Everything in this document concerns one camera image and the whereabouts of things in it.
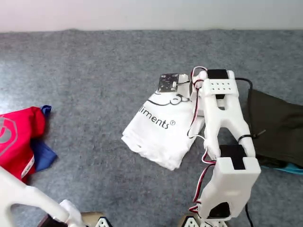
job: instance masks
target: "red cloth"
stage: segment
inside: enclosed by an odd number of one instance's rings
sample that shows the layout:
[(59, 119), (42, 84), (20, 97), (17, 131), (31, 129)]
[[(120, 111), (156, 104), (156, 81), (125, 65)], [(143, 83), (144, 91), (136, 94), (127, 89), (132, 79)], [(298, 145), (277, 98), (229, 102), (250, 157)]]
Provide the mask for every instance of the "red cloth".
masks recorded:
[(0, 166), (25, 182), (35, 172), (30, 139), (42, 136), (44, 129), (38, 107), (0, 115)]

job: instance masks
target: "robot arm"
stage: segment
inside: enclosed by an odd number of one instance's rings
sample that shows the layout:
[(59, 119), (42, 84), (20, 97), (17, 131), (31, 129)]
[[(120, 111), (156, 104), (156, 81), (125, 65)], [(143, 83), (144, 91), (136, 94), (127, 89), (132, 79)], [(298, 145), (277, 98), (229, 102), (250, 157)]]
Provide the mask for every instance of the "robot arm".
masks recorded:
[[(64, 200), (62, 205), (59, 205), (37, 188), (25, 185), (1, 166), (0, 178), (1, 226), (14, 227), (10, 207), (13, 204), (24, 204), (41, 208), (53, 219), (65, 223), (68, 227), (85, 227), (81, 218), (77, 217), (79, 211), (69, 201)], [(73, 212), (69, 213), (64, 206), (73, 209)]]
[[(197, 200), (197, 211), (202, 220), (226, 221), (240, 214), (261, 169), (243, 119), (234, 73), (208, 70), (197, 79), (203, 80), (197, 95), (201, 103), (198, 114), (205, 117), (204, 147), (216, 160), (212, 179)], [(221, 127), (232, 133), (238, 145), (219, 145)]]

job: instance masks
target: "logo print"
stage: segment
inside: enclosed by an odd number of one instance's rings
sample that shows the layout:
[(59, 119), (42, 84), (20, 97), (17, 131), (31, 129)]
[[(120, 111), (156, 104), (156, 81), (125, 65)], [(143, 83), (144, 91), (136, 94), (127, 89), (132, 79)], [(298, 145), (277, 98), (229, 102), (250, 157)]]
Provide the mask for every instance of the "logo print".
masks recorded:
[(160, 104), (160, 103), (156, 103), (150, 99), (147, 100), (148, 102), (154, 104), (154, 105), (159, 105), (159, 106), (166, 106), (166, 105), (179, 105), (180, 103), (187, 103), (187, 102), (191, 102), (191, 100), (189, 98), (184, 97), (181, 94), (176, 94), (176, 96), (174, 98), (172, 98), (171, 100), (169, 100), (169, 102), (164, 103), (164, 104)]
[(155, 123), (156, 125), (164, 128), (164, 129), (168, 129), (169, 125), (176, 124), (176, 122), (174, 120), (170, 121), (170, 124), (169, 124), (166, 122), (166, 120), (162, 120), (162, 119), (156, 117), (149, 110), (147, 110), (144, 105), (140, 108), (139, 113), (142, 113), (144, 116), (146, 116), (148, 119), (150, 119), (153, 123)]
[(18, 139), (16, 123), (0, 117), (0, 156), (4, 154)]

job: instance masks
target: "olive fabric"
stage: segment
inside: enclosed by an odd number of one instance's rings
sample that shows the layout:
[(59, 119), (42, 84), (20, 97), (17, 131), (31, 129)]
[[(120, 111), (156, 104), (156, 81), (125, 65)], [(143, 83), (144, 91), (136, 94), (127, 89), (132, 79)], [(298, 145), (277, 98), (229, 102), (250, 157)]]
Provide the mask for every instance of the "olive fabric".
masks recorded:
[(250, 95), (252, 134), (261, 165), (283, 168), (287, 163), (303, 166), (303, 106), (263, 92)]

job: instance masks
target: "white wall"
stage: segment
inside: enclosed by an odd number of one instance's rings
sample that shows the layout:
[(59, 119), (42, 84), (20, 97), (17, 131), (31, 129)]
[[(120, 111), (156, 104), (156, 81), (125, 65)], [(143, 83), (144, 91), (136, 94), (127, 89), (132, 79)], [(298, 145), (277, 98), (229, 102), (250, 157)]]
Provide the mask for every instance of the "white wall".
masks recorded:
[(0, 0), (0, 32), (302, 29), (303, 0)]

